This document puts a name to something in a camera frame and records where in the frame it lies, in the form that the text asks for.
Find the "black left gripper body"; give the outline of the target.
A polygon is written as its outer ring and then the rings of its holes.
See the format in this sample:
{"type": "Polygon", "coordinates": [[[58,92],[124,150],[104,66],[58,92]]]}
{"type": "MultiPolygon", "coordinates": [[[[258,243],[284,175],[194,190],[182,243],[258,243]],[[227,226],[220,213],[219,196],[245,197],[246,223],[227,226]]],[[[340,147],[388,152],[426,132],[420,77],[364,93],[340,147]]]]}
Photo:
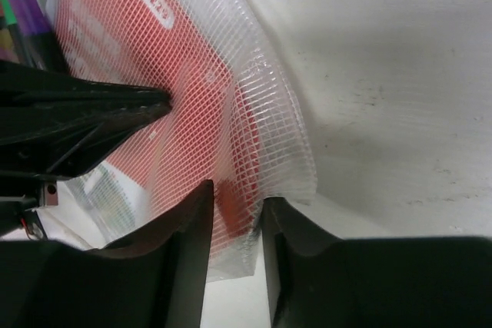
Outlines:
{"type": "Polygon", "coordinates": [[[55,181],[1,174],[1,237],[23,230],[29,240],[47,240],[37,210],[57,205],[55,181]]]}

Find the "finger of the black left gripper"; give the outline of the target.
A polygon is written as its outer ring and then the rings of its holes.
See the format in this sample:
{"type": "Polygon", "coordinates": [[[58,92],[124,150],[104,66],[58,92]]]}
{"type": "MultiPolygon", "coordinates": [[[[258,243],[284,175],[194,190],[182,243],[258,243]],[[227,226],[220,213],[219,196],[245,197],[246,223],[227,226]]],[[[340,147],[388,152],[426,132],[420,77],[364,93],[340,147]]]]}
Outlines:
{"type": "Polygon", "coordinates": [[[89,81],[10,61],[1,62],[2,106],[32,106],[73,101],[142,101],[144,104],[170,104],[171,96],[167,91],[158,88],[89,81]]]}
{"type": "Polygon", "coordinates": [[[1,175],[74,178],[87,174],[141,129],[170,112],[168,104],[120,108],[24,140],[1,144],[1,175]]]}

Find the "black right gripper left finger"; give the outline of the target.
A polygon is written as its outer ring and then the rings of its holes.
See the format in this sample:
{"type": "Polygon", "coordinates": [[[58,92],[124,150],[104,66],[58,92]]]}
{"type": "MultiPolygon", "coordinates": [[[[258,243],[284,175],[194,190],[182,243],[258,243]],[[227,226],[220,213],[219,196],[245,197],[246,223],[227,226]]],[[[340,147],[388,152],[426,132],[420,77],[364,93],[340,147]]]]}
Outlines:
{"type": "Polygon", "coordinates": [[[100,250],[1,244],[3,327],[198,327],[214,216],[202,181],[178,205],[100,250]]]}

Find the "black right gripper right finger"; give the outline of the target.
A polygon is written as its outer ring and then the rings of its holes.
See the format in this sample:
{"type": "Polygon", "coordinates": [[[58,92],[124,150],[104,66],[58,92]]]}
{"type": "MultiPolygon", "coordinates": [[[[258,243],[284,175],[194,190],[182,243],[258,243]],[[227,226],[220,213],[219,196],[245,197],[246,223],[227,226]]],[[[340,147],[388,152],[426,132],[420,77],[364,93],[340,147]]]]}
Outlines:
{"type": "Polygon", "coordinates": [[[261,215],[273,327],[489,327],[488,237],[342,239],[284,198],[261,215]]]}

